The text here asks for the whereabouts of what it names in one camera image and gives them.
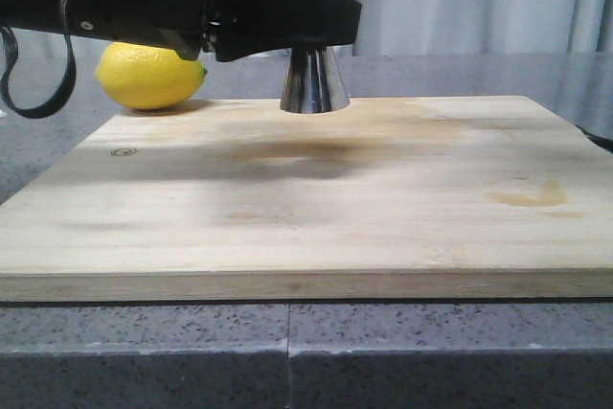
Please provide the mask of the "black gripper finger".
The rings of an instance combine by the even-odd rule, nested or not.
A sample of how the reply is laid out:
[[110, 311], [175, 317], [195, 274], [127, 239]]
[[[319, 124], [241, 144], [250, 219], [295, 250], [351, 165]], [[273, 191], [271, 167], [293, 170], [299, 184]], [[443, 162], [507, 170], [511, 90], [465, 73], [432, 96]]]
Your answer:
[[349, 45], [356, 40], [356, 0], [216, 0], [216, 59], [230, 62], [295, 47]]

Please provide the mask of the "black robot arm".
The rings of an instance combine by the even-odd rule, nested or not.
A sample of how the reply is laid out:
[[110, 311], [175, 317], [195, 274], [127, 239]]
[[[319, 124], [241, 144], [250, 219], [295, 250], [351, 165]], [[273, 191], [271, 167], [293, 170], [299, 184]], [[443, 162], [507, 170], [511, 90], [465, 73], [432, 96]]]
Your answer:
[[355, 41], [355, 0], [1, 0], [17, 29], [162, 47], [193, 60], [203, 51], [229, 62], [294, 47]]

